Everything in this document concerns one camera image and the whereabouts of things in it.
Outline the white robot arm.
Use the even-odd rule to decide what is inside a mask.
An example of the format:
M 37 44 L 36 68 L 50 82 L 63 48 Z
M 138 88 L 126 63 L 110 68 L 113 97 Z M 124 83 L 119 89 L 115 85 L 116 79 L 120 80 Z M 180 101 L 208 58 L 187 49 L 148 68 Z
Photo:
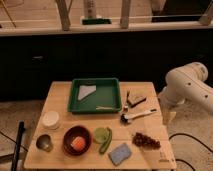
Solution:
M 158 95 L 163 124 L 168 125 L 176 116 L 174 107 L 190 100 L 213 115 L 213 87 L 205 83 L 207 67 L 200 62 L 192 62 L 170 70 L 166 76 L 166 86 Z

